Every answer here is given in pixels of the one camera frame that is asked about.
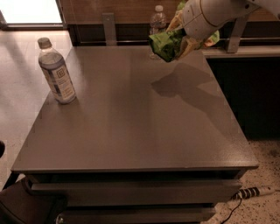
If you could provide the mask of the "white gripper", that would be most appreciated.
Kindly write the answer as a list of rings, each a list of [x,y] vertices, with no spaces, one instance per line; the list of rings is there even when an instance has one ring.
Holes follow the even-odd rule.
[[[167,31],[184,27],[187,34],[182,38],[177,60],[184,58],[203,46],[203,39],[209,38],[225,23],[240,18],[258,9],[248,0],[188,0],[183,10],[178,10]]]

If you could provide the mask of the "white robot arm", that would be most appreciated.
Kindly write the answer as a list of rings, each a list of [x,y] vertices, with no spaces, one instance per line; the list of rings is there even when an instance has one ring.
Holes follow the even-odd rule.
[[[210,43],[208,39],[233,20],[234,28],[227,51],[236,53],[249,14],[259,8],[269,11],[276,19],[280,18],[280,0],[187,0],[167,28],[168,32],[184,29],[186,33],[176,59],[207,46]]]

